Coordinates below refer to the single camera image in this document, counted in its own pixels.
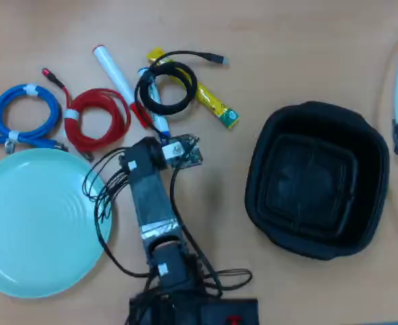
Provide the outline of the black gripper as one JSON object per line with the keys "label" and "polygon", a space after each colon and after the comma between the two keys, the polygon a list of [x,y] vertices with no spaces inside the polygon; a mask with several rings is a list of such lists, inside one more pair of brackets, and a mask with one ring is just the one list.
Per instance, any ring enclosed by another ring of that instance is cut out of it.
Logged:
{"label": "black gripper", "polygon": [[162,151],[162,144],[154,137],[145,137],[141,141],[146,147],[146,152],[150,157],[151,163],[158,170],[167,168],[167,161]]}

